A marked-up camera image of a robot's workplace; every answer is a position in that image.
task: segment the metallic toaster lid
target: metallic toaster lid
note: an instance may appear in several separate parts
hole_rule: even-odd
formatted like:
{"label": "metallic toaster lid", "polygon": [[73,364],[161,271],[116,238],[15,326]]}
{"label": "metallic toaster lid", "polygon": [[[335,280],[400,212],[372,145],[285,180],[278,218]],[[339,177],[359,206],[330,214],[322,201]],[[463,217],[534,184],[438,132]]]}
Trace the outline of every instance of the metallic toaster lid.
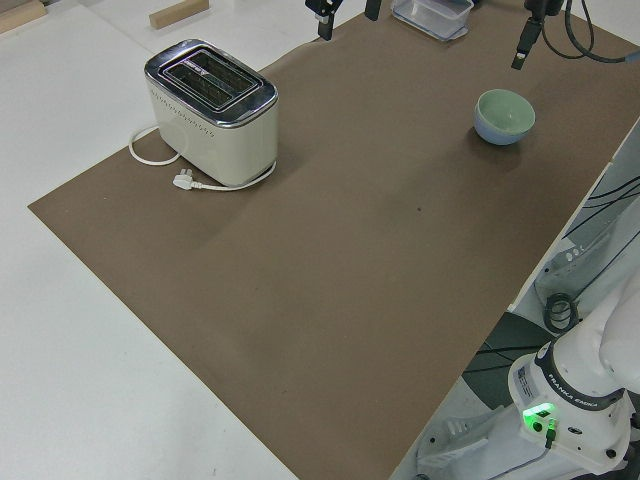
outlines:
{"label": "metallic toaster lid", "polygon": [[218,127],[239,127],[278,99],[255,70],[202,40],[184,40],[150,59],[145,74],[174,100]]}

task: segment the brown mat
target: brown mat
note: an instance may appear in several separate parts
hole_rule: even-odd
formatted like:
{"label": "brown mat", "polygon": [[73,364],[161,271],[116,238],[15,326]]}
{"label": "brown mat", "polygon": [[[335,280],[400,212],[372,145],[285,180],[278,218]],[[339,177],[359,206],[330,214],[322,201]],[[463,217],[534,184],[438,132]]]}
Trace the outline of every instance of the brown mat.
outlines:
{"label": "brown mat", "polygon": [[[640,112],[640,65],[540,41],[511,70],[519,6],[477,8],[450,45],[383,8],[264,72],[281,95],[264,184],[185,192],[184,161],[123,149],[30,207],[304,480],[391,474]],[[536,109],[518,145],[471,128],[497,87]]]}

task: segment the green indicator light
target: green indicator light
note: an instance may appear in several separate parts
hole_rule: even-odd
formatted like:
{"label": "green indicator light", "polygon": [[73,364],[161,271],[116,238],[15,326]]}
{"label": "green indicator light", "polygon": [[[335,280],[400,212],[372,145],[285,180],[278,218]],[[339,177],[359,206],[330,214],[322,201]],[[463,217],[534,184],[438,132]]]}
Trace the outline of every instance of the green indicator light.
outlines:
{"label": "green indicator light", "polygon": [[533,423],[536,419],[546,417],[555,409],[556,406],[553,403],[541,403],[540,405],[524,410],[522,412],[522,418],[524,419],[524,423],[527,427],[534,429]]}

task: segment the green bowl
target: green bowl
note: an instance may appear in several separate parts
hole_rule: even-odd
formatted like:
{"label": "green bowl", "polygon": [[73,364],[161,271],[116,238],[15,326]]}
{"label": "green bowl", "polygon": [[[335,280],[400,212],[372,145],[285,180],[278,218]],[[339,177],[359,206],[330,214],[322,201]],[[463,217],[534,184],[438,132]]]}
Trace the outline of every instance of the green bowl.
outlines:
{"label": "green bowl", "polygon": [[474,112],[478,135],[495,145],[510,145],[524,138],[536,121],[531,104],[510,90],[489,90],[480,95]]}

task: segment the toaster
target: toaster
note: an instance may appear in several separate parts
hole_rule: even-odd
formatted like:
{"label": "toaster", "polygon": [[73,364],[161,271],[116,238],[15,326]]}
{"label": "toaster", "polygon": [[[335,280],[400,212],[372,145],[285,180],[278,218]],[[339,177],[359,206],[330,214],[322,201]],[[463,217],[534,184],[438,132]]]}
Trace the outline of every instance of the toaster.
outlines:
{"label": "toaster", "polygon": [[160,136],[202,172],[240,187],[274,164],[278,91],[258,72],[194,39],[144,70]]}

